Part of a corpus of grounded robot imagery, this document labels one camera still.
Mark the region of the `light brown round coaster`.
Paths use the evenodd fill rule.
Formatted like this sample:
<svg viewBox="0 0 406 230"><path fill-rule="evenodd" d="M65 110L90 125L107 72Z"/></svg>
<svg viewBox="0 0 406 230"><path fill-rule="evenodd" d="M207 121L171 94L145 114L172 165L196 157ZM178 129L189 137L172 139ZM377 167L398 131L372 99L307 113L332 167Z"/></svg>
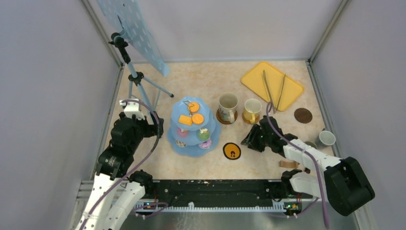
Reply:
<svg viewBox="0 0 406 230"><path fill-rule="evenodd" d="M252 114L252 113L244 113L242 115L243 121L247 124L253 125L260 120L259 114Z"/></svg>

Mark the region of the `yellow ceramic mug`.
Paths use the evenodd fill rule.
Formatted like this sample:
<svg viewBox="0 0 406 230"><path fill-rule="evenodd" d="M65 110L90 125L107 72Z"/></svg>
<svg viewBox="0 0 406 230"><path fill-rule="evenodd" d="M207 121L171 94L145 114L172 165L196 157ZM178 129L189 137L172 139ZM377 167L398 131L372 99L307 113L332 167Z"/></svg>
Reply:
<svg viewBox="0 0 406 230"><path fill-rule="evenodd" d="M244 103L243 113L260 114L262 110L262 104L258 99L248 99Z"/></svg>

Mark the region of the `white sprinkled donut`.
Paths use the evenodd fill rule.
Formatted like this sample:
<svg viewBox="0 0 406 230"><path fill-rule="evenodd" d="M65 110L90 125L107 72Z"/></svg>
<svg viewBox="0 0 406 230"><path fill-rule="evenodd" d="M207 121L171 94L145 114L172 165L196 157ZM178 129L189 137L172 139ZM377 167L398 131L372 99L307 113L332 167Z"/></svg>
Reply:
<svg viewBox="0 0 406 230"><path fill-rule="evenodd" d="M180 148L184 148L187 146L187 144L185 144L184 142L180 141L180 140L175 140L175 143L178 147Z"/></svg>

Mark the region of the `orange smiley coaster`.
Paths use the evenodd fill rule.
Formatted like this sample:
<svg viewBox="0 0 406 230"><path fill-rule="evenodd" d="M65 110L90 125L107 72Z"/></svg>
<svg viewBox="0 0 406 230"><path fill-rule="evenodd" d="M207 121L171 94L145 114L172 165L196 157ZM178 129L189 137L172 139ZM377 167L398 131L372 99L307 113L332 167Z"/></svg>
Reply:
<svg viewBox="0 0 406 230"><path fill-rule="evenodd" d="M232 142L228 142L223 146L223 155L228 160L237 160L241 157L241 148Z"/></svg>

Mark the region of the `square orange biscuit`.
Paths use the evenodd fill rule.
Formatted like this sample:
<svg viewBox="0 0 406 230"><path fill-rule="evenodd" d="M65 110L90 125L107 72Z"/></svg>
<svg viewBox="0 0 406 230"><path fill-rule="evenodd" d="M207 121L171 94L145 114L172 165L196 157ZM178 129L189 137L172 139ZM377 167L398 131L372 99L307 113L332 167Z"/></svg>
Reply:
<svg viewBox="0 0 406 230"><path fill-rule="evenodd" d="M190 115L180 115L178 122L187 126L191 126L193 124L192 117Z"/></svg>

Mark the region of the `dark brown round coaster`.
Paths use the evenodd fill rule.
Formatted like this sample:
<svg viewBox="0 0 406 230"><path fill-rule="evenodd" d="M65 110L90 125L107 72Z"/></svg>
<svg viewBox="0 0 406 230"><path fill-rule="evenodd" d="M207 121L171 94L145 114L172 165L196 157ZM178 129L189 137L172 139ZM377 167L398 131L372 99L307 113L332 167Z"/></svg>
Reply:
<svg viewBox="0 0 406 230"><path fill-rule="evenodd" d="M237 120L238 112L234 110L222 110L219 108L216 112L216 118L221 124L231 125Z"/></svg>

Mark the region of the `beige ceramic mug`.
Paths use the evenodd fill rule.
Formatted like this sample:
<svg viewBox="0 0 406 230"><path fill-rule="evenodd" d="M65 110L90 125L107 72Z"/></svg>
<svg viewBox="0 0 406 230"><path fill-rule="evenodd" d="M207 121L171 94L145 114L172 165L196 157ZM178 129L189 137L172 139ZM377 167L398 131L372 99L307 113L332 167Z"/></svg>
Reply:
<svg viewBox="0 0 406 230"><path fill-rule="evenodd" d="M233 93L223 93L219 98L219 108L222 110L237 110L238 98Z"/></svg>

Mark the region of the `orange round biscuit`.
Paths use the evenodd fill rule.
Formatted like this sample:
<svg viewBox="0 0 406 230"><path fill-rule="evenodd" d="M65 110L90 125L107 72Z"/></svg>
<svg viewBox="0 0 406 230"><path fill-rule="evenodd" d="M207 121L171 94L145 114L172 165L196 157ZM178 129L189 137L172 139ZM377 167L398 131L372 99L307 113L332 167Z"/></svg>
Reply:
<svg viewBox="0 0 406 230"><path fill-rule="evenodd" d="M192 122L196 125L201 125L204 122L204 116L200 113L194 113L192 115Z"/></svg>
<svg viewBox="0 0 406 230"><path fill-rule="evenodd" d="M189 102L187 107L190 113L196 113L200 109L200 105L198 102Z"/></svg>

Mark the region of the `pink frosted donut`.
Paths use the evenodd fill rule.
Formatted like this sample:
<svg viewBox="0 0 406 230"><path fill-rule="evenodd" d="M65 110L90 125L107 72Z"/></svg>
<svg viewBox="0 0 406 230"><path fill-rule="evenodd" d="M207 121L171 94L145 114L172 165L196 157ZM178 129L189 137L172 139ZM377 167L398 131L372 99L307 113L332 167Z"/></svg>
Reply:
<svg viewBox="0 0 406 230"><path fill-rule="evenodd" d="M200 143L198 146L199 146L199 148L204 149L204 150L209 149L212 146L212 140L208 139L205 142Z"/></svg>

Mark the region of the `green cupcake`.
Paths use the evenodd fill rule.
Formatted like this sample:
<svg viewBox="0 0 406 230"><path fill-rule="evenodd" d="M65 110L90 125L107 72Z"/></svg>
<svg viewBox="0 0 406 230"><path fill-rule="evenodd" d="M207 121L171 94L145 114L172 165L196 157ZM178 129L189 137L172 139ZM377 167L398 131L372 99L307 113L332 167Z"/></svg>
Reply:
<svg viewBox="0 0 406 230"><path fill-rule="evenodd" d="M206 141L210 138L211 132L209 131L209 129L201 127L198 131L197 131L197 138L200 141Z"/></svg>

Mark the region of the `grey ceramic cup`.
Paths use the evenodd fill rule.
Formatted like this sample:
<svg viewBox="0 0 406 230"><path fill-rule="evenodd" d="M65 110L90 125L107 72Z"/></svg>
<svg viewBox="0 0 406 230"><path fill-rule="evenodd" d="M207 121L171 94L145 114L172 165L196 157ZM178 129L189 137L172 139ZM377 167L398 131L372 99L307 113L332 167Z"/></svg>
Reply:
<svg viewBox="0 0 406 230"><path fill-rule="evenodd" d="M330 147L336 143L335 135L328 131L322 130L316 137L315 144L318 149L324 149Z"/></svg>

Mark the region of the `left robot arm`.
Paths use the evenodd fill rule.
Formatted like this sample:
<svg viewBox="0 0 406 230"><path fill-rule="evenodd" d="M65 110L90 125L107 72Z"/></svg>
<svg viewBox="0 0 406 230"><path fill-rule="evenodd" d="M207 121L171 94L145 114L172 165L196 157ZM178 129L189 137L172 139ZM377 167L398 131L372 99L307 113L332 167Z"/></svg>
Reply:
<svg viewBox="0 0 406 230"><path fill-rule="evenodd" d="M98 158L78 230L118 230L135 204L153 194L152 175L137 168L156 149L163 135L164 119L139 99L121 100L120 104L124 105L124 112L113 125L109 146ZM150 137L156 138L151 150L131 167L141 141Z"/></svg>

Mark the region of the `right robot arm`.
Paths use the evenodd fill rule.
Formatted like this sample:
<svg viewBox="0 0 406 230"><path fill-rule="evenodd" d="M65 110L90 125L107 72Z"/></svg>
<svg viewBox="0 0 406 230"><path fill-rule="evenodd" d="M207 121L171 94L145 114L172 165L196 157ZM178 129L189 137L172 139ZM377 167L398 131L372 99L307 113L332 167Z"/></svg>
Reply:
<svg viewBox="0 0 406 230"><path fill-rule="evenodd" d="M264 116L258 124L254 124L241 144L258 152L268 147L315 173L312 176L299 169L284 171L281 192L286 197L305 193L327 199L342 216L348 216L375 198L375 191L355 158L343 159L324 154L297 136L284 134L272 116Z"/></svg>

